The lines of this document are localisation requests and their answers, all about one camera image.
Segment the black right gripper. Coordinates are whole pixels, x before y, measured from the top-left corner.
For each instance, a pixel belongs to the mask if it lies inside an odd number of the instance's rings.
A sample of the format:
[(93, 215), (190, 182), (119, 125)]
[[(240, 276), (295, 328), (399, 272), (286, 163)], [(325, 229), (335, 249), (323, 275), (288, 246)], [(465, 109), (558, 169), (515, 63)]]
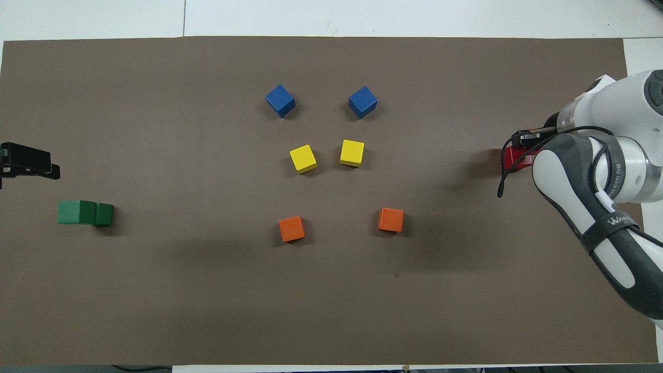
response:
[(545, 124), (537, 129), (536, 133), (531, 132), (530, 130), (518, 130), (513, 135), (511, 135), (511, 146), (512, 147), (533, 147), (535, 144), (538, 146), (544, 144), (546, 141), (549, 141), (557, 134), (560, 130), (557, 127), (559, 115), (551, 115), (545, 121)]

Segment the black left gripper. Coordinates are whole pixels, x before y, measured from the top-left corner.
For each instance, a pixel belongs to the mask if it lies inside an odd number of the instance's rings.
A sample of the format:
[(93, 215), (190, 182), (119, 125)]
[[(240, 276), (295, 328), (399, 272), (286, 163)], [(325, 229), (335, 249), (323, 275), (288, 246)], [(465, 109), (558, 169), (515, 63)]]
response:
[[(19, 176), (36, 176), (45, 179), (59, 180), (60, 166), (51, 164), (50, 152), (33, 147), (22, 146), (15, 142), (3, 142), (0, 151), (1, 177), (0, 189), (3, 188), (2, 179), (14, 179)], [(27, 168), (18, 166), (49, 166), (47, 169)]]

